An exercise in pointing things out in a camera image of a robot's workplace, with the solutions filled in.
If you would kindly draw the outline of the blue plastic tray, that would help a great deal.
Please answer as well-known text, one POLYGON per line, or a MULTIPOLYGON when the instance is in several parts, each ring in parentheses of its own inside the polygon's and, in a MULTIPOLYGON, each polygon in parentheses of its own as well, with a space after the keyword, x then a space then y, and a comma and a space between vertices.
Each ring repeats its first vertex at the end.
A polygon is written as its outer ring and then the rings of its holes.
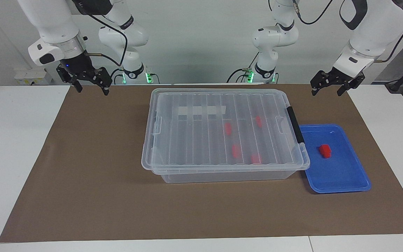
POLYGON ((372 184, 345 131, 336 124, 300 126, 310 167, 305 171, 310 188, 320 194, 368 191, 372 184), (319 152, 320 145, 329 145, 331 158, 319 152))

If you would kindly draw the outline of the brown paper table mat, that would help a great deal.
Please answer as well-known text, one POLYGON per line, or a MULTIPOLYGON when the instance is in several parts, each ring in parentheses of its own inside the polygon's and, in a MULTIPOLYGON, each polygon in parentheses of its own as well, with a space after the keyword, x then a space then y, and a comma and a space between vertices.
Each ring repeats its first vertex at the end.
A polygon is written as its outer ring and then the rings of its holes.
POLYGON ((372 187, 317 194, 304 172, 275 181, 167 184, 141 166, 152 86, 69 90, 0 235, 1 243, 403 233, 403 188, 349 93, 285 92, 300 124, 349 137, 372 187))

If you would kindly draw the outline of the white wall socket box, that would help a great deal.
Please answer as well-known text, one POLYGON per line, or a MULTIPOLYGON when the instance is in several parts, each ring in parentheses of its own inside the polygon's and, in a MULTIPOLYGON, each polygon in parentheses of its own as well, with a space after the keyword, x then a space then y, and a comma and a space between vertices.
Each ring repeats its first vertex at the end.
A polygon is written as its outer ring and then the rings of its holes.
POLYGON ((44 68, 18 70, 14 79, 19 85, 52 85, 54 83, 52 76, 44 68))

